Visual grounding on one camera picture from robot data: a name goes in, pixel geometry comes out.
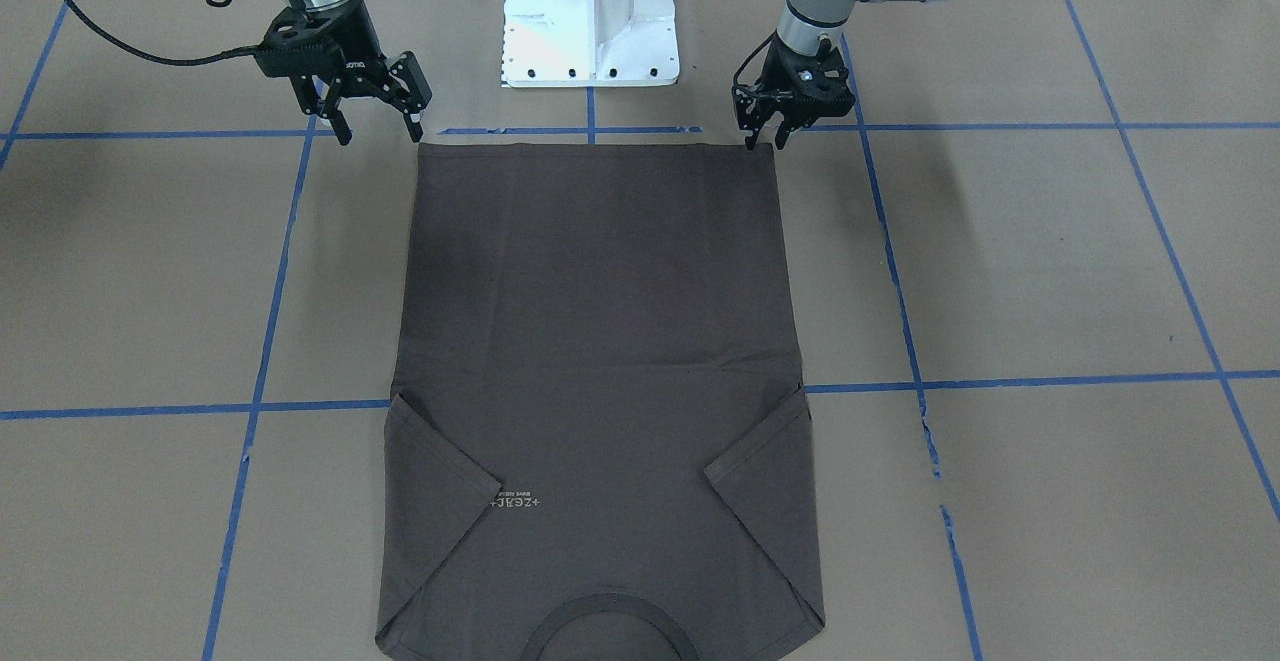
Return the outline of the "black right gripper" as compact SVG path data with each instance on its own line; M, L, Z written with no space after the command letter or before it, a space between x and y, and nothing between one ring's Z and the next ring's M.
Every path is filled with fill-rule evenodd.
M402 114L410 140L420 143L424 137L421 117L433 99L426 76L411 51L387 67L365 0L344 0L324 9L287 0L253 59L266 77L291 79L300 110L326 122L339 146L353 138L340 110L342 99L390 102ZM326 85L323 94L317 78Z

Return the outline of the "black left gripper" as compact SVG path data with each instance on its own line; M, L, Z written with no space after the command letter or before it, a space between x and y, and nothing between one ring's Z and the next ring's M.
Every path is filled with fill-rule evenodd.
M732 101L745 149L753 151L765 123L780 114L773 146L782 151L795 131L820 118L846 117L856 96L844 55L828 35L820 36L814 55L805 55L773 33L733 73Z

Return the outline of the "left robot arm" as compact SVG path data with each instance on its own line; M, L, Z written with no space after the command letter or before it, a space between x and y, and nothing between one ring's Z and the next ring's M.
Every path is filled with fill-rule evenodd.
M740 65L745 70L762 56L759 76L750 83L742 82L740 72L732 78L731 99L745 147L756 147L774 117L780 126L773 145L782 149L791 133L852 111L856 95L840 36L856 5L941 1L948 0L785 0L774 32Z

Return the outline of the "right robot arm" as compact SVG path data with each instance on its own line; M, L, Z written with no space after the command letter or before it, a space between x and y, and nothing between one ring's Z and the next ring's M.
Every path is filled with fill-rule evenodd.
M207 65L232 58L252 58L268 78L291 83L300 110L333 129L348 145L352 129L340 110L346 99L376 99L401 114L410 140L422 140L421 115L433 97L416 56L387 56L365 0L285 0L262 40L206 58L155 63L174 67Z

